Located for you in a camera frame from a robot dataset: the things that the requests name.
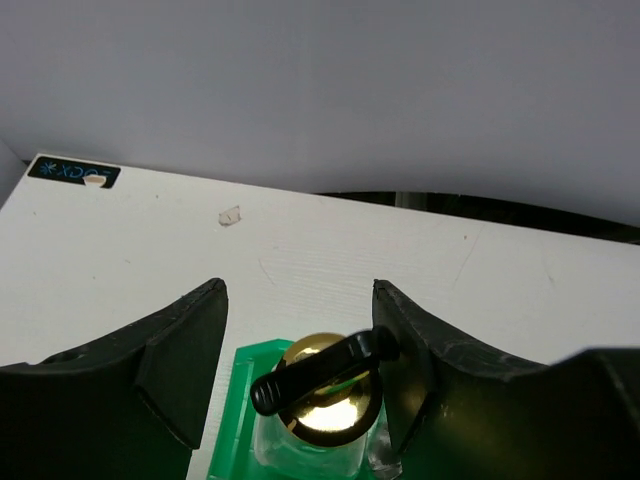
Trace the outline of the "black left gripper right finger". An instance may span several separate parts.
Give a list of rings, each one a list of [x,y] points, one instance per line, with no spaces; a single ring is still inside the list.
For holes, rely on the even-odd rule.
[[[399,357],[381,365],[406,479],[635,479],[639,352],[593,348],[544,365],[425,311],[386,280],[372,320]]]

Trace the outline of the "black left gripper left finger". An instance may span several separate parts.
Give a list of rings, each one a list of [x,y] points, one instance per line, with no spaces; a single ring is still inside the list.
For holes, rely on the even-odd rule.
[[[203,438],[225,283],[38,364],[1,370],[5,479],[183,479]]]

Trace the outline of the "clear glass oil bottle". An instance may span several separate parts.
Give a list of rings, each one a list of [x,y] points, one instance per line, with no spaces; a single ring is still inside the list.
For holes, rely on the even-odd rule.
[[[386,327],[292,343],[249,390],[253,452],[288,479],[354,479],[383,406],[380,366],[398,358]]]

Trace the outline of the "green plastic divided bin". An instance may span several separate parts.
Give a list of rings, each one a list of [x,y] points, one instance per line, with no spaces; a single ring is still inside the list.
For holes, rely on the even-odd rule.
[[[255,458],[256,411],[249,399],[249,390],[254,380],[276,366],[291,344],[290,340],[275,339],[236,350],[208,479],[286,479]]]

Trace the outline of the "left table logo sticker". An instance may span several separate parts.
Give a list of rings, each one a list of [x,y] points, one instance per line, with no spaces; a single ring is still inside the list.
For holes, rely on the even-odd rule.
[[[27,175],[42,180],[110,189],[120,173],[121,168],[117,166],[40,156],[31,163]]]

